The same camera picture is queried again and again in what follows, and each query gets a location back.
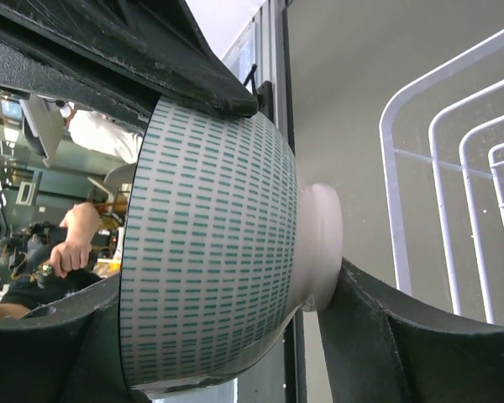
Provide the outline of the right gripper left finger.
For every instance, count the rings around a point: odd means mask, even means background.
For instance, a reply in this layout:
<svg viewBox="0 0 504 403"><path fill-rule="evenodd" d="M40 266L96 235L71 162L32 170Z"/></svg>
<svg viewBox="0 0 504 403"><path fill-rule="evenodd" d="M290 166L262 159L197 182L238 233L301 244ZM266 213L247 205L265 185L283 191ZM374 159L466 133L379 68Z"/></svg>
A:
<svg viewBox="0 0 504 403"><path fill-rule="evenodd" d="M123 377L114 275L0 319L0 402L146 402Z"/></svg>

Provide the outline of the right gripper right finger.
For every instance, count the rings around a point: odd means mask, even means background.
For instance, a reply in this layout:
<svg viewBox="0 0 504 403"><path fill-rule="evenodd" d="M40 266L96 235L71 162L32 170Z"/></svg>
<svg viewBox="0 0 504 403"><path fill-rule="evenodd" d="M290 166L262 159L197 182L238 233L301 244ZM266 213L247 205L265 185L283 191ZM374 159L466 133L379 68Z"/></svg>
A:
<svg viewBox="0 0 504 403"><path fill-rule="evenodd" d="M347 259L318 320L335 402L504 402L504 327L422 303Z"/></svg>

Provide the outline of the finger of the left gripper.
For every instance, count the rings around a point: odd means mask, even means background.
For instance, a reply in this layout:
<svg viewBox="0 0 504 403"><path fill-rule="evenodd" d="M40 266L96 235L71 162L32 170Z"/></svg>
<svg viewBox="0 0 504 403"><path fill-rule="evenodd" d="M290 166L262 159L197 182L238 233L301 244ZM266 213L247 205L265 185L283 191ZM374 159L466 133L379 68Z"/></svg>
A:
<svg viewBox="0 0 504 403"><path fill-rule="evenodd" d="M0 1L0 87L137 128L163 96L217 118L258 111L183 1Z"/></svg>

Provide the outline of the pale green bowl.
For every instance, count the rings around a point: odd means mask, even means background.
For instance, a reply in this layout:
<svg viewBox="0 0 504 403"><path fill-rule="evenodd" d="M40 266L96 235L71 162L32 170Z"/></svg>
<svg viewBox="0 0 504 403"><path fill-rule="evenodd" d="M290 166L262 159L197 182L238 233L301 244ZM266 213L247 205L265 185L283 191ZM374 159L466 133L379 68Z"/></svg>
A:
<svg viewBox="0 0 504 403"><path fill-rule="evenodd" d="M337 192L305 185L264 114L157 102L129 198L121 264L123 377L149 397L220 385L259 362L295 312L333 298Z"/></svg>

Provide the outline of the white wire dish rack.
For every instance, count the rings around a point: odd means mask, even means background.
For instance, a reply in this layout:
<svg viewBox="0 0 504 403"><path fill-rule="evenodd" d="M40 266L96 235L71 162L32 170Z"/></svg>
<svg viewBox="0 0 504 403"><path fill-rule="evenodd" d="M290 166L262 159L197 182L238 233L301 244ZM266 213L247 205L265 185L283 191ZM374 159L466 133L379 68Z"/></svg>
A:
<svg viewBox="0 0 504 403"><path fill-rule="evenodd" d="M504 327L504 28L406 82L379 137L396 288Z"/></svg>

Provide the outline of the operator hand in background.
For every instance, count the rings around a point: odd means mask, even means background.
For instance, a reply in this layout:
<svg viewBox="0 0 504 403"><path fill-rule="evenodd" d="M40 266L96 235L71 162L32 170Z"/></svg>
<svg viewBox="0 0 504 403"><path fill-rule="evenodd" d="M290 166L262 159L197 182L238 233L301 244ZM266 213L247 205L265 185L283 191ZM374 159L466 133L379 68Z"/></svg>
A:
<svg viewBox="0 0 504 403"><path fill-rule="evenodd" d="M100 222L100 215L90 202L75 205L64 216L60 227L66 229L66 239L52 249L48 261L57 276L65 278L87 266Z"/></svg>

